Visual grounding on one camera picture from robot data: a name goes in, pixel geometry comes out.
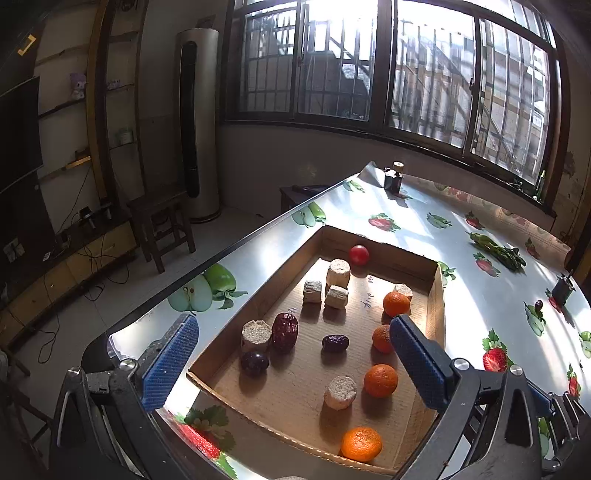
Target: window frame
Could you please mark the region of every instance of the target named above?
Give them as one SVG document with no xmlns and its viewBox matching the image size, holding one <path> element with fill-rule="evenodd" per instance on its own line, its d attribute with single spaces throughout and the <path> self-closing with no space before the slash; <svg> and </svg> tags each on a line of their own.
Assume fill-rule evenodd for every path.
<svg viewBox="0 0 591 480">
<path fill-rule="evenodd" d="M 297 0 L 296 6 L 295 39 L 291 65 L 290 110 L 288 112 L 246 112 L 239 110 L 245 17 L 250 13 L 288 2 L 286 0 L 262 0 L 250 5 L 241 6 L 242 3 L 246 3 L 245 0 L 229 0 L 222 47 L 222 75 L 220 78 L 221 122 L 239 124 L 274 124 L 323 129 L 399 145 L 447 161 L 448 163 L 459 166 L 467 171 L 471 171 L 476 175 L 507 188 L 513 193 L 528 200 L 530 203 L 536 205 L 546 213 L 553 213 L 551 205 L 556 198 L 564 163 L 564 158 L 560 158 L 561 148 L 560 146 L 557 148 L 556 144 L 559 140 L 561 144 L 565 142 L 563 139 L 564 132 L 560 127 L 561 125 L 564 125 L 565 116 L 570 117 L 570 106 L 566 104 L 561 105 L 561 100 L 567 98 L 565 89 L 568 89 L 569 86 L 567 85 L 567 80 L 565 82 L 564 78 L 560 79 L 558 76 L 559 69 L 563 73 L 567 72 L 564 61 L 561 61 L 561 57 L 563 56 L 558 53 L 561 50 L 562 45 L 560 44 L 560 37 L 557 36 L 556 32 L 548 32 L 547 30 L 544 32 L 546 38 L 553 39 L 557 44 L 554 46 L 549 41 L 546 41 L 544 38 L 519 25 L 515 21 L 465 0 L 410 0 L 459 11 L 470 15 L 474 20 L 475 52 L 480 53 L 475 54 L 474 87 L 472 90 L 469 123 L 463 147 L 459 148 L 439 140 L 407 132 L 389 125 L 395 82 L 395 74 L 392 73 L 395 72 L 396 69 L 398 48 L 396 0 L 378 0 L 375 68 L 369 101 L 368 120 L 360 121 L 358 119 L 342 118 L 338 116 L 298 112 L 298 95 L 300 93 L 299 66 L 302 59 L 301 49 L 304 34 L 302 17 L 305 1 L 306 0 Z M 527 1 L 522 1 L 520 3 L 535 10 L 535 8 L 529 5 Z M 511 30 L 542 49 L 547 54 L 549 71 L 548 84 L 550 87 L 550 106 L 548 112 L 549 123 L 540 167 L 540 175 L 538 176 L 538 182 L 536 185 L 529 184 L 529 182 L 523 180 L 513 172 L 471 152 L 472 142 L 468 141 L 468 139 L 473 139 L 476 134 L 476 118 L 478 114 L 478 100 L 482 80 L 481 20 L 488 20 L 507 30 Z M 534 198 L 534 195 L 538 190 L 541 181 L 541 173 L 543 171 L 545 171 L 545 179 L 541 194 L 539 194 L 539 197 L 543 199 L 541 200 Z"/>
</svg>

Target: orange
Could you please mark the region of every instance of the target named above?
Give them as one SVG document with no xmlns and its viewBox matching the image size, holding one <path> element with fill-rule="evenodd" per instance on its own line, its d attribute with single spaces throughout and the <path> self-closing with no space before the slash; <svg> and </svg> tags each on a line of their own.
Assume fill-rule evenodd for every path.
<svg viewBox="0 0 591 480">
<path fill-rule="evenodd" d="M 389 365 L 374 365 L 363 378 L 365 391 L 376 398 L 385 398 L 392 395 L 397 386 L 398 374 Z"/>
<path fill-rule="evenodd" d="M 382 325 L 374 330 L 372 335 L 374 347 L 382 353 L 392 353 L 394 347 L 390 342 L 390 325 Z"/>
<path fill-rule="evenodd" d="M 340 452 L 345 458 L 371 462 L 382 451 L 382 437 L 369 427 L 357 427 L 343 435 Z"/>
<path fill-rule="evenodd" d="M 399 291 L 391 291 L 384 297 L 384 311 L 387 315 L 395 317 L 407 313 L 410 310 L 410 301 L 406 295 Z"/>
</svg>

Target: table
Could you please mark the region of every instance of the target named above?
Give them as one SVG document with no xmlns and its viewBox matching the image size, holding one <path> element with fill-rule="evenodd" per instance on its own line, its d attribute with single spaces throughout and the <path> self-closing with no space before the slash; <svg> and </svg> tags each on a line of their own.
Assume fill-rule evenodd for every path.
<svg viewBox="0 0 591 480">
<path fill-rule="evenodd" d="M 591 351 L 584 351 L 580 333 L 591 330 L 591 309 L 578 286 L 562 311 L 551 305 L 546 293 L 555 285 L 556 275 L 563 273 L 568 247 L 527 220 L 465 192 L 405 176 L 402 197 L 392 197 L 382 188 L 383 181 L 384 172 L 370 163 L 358 176 L 312 200 L 324 210 L 328 225 L 440 262 L 446 283 L 446 351 L 451 358 L 461 356 L 475 368 L 484 368 L 486 350 L 499 347 L 540 388 L 555 393 L 574 388 L 590 409 L 587 376 L 591 374 L 586 372 L 591 371 L 591 359 L 586 355 L 591 356 Z M 289 213 L 279 217 L 146 302 L 91 345 L 85 357 L 102 345 L 115 362 L 137 359 L 176 320 L 179 313 L 167 297 L 191 278 L 219 262 L 235 276 L 236 290 L 252 294 L 321 227 L 321 222 L 299 225 Z M 526 262 L 524 272 L 513 273 L 482 254 L 470 241 L 471 232 L 519 248 Z M 187 365 L 247 299 L 248 294 L 236 297 L 225 309 L 214 301 L 198 314 L 199 342 Z M 537 300 L 543 301 L 543 321 L 528 309 Z M 212 461 L 233 478 L 381 477 L 312 457 L 271 437 L 200 393 L 183 373 L 158 413 L 181 435 L 178 420 L 190 408 L 199 410 L 196 427 L 220 440 L 222 452 Z"/>
</svg>

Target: windowsill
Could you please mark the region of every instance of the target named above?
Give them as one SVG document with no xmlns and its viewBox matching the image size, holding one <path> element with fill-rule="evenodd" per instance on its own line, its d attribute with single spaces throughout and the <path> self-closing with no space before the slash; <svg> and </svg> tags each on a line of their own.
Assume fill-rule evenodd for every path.
<svg viewBox="0 0 591 480">
<path fill-rule="evenodd" d="M 500 179 L 497 179 L 496 177 L 490 175 L 489 173 L 485 172 L 485 171 L 477 171 L 475 170 L 472 166 L 459 161 L 455 158 L 451 158 L 448 155 L 439 153 L 437 151 L 433 151 L 430 150 L 428 148 L 425 147 L 421 147 L 419 145 L 415 145 L 413 143 L 410 142 L 406 142 L 403 140 L 396 140 L 390 137 L 385 137 L 383 135 L 379 135 L 379 134 L 373 134 L 373 133 L 368 133 L 368 132 L 364 132 L 364 131 L 360 131 L 360 130 L 352 130 L 352 129 L 348 129 L 348 128 L 341 128 L 341 127 L 333 127 L 333 126 L 328 126 L 328 125 L 317 125 L 317 124 L 306 124 L 306 123 L 301 123 L 301 122 L 295 122 L 295 121 L 278 121 L 278 120 L 274 120 L 274 121 L 269 121 L 269 120 L 235 120 L 235 119 L 226 119 L 223 121 L 220 121 L 220 124 L 228 124 L 228 125 L 272 125 L 272 126 L 278 126 L 278 127 L 290 127 L 290 128 L 303 128 L 303 129 L 312 129 L 312 130 L 319 130 L 319 131 L 325 131 L 325 132 L 332 132 L 332 133 L 337 133 L 337 134 L 342 134 L 342 135 L 350 135 L 353 137 L 359 137 L 359 138 L 366 138 L 368 140 L 375 140 L 375 141 L 379 141 L 379 142 L 383 142 L 383 143 L 387 143 L 390 145 L 396 145 L 398 147 L 401 148 L 406 148 L 408 150 L 411 151 L 415 151 L 424 155 L 428 155 L 429 157 L 432 158 L 436 158 L 438 160 L 444 161 L 450 165 L 453 165 L 455 167 L 459 167 L 462 168 L 465 171 L 468 171 L 474 175 L 479 176 L 480 178 L 483 178 L 489 182 L 492 182 L 502 188 L 504 188 L 505 190 L 508 190 L 509 192 L 511 192 L 512 194 L 520 197 L 521 199 L 525 200 L 526 202 L 528 202 L 529 204 L 533 205 L 535 208 L 537 208 L 538 210 L 540 210 L 541 212 L 543 212 L 544 214 L 552 217 L 552 218 L 556 218 L 556 213 L 554 210 L 552 210 L 551 207 L 543 204 L 542 202 L 539 202 L 538 200 L 534 199 L 533 197 L 529 196 L 528 194 L 526 194 L 525 192 L 522 192 L 518 189 L 516 189 L 513 185 L 508 184 L 507 182 L 504 182 Z"/>
</svg>

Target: cardboard tray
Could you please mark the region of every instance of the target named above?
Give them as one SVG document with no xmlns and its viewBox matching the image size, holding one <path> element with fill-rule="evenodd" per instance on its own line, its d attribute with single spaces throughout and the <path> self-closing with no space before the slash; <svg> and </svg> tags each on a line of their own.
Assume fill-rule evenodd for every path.
<svg viewBox="0 0 591 480">
<path fill-rule="evenodd" d="M 329 262 L 348 260 L 353 245 L 367 247 L 370 262 L 352 268 L 349 302 L 345 310 L 304 304 L 305 280 L 326 285 Z M 430 339 L 444 346 L 444 307 L 441 271 L 436 262 L 387 244 L 323 226 L 248 300 L 195 360 L 187 376 L 199 388 L 279 439 L 313 455 L 347 466 L 393 475 L 418 446 L 433 423 L 427 409 L 395 353 L 384 355 L 372 347 L 372 333 L 389 323 L 382 300 L 394 283 L 413 290 L 411 318 Z M 272 325 L 281 312 L 299 321 L 294 349 L 281 355 L 272 346 L 271 365 L 258 378 L 241 374 L 242 326 L 256 319 Z M 341 333 L 350 340 L 345 353 L 321 353 L 326 335 Z M 375 364 L 390 364 L 398 372 L 398 388 L 377 399 L 363 390 L 365 372 Z M 352 377 L 358 386 L 351 407 L 334 411 L 323 401 L 326 385 L 338 375 Z M 384 444 L 371 464 L 339 456 L 347 430 L 370 426 Z"/>
</svg>

